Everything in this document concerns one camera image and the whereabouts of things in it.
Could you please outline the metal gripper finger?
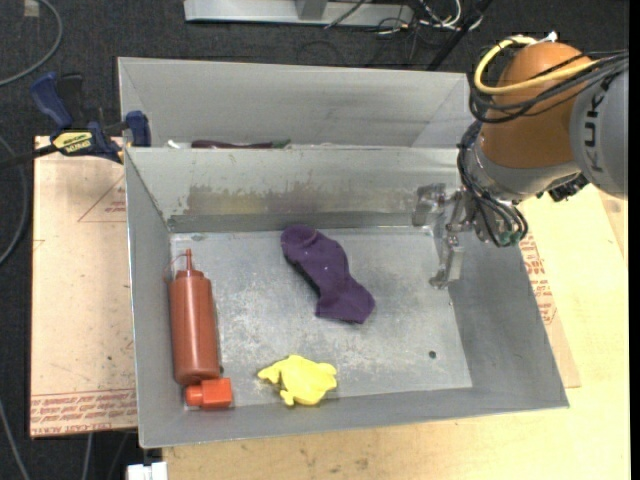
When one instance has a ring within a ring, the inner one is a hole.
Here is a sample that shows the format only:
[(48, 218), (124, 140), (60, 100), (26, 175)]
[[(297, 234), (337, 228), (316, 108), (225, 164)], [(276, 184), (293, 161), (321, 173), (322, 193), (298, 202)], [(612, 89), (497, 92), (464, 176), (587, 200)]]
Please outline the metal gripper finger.
[(443, 240), (442, 255), (437, 273), (429, 280), (437, 289), (444, 289), (461, 278), (464, 261), (464, 248), (456, 235)]
[(446, 199), (444, 183), (420, 186), (416, 196), (416, 205), (412, 213), (413, 226), (429, 225), (443, 213)]

